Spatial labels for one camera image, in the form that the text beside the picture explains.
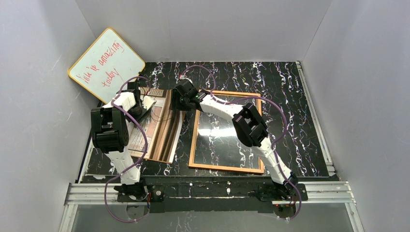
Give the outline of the printed photo of plant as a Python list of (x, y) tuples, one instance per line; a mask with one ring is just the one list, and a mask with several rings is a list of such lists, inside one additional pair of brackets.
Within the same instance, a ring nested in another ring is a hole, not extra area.
[(145, 95), (157, 102), (139, 121), (147, 137), (147, 160), (171, 164), (175, 157), (178, 138), (185, 113), (171, 110), (171, 90), (142, 88)]

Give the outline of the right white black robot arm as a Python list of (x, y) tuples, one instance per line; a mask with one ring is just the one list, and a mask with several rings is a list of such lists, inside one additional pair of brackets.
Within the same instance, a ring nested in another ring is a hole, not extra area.
[(279, 157), (269, 138), (267, 124), (254, 104), (224, 101), (211, 91), (198, 90), (190, 80), (183, 79), (171, 91), (171, 109), (198, 110), (231, 121), (239, 141), (260, 157), (272, 181), (281, 184), (287, 194), (294, 191), (298, 179)]

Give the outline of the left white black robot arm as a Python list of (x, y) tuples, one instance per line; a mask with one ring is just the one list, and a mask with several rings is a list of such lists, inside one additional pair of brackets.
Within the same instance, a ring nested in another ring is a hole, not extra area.
[(145, 97), (136, 82), (129, 82), (111, 102), (90, 112), (91, 137), (95, 148), (113, 163), (123, 185), (140, 182), (141, 172), (128, 151), (131, 126), (147, 115), (154, 101)]

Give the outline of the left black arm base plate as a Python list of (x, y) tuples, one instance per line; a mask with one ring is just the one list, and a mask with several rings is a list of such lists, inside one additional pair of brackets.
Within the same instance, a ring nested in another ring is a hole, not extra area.
[(118, 202), (163, 202), (164, 186), (162, 185), (145, 185), (136, 183), (134, 185), (115, 186), (114, 190), (118, 192)]

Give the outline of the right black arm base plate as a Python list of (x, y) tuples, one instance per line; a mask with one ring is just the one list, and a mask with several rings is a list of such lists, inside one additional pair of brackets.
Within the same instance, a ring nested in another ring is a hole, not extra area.
[(294, 199), (297, 197), (296, 190), (293, 187), (290, 187), (290, 191), (288, 191), (285, 186), (277, 184), (277, 183), (263, 183), (259, 184), (256, 190), (254, 190), (254, 196), (262, 201), (290, 201), (291, 198)]

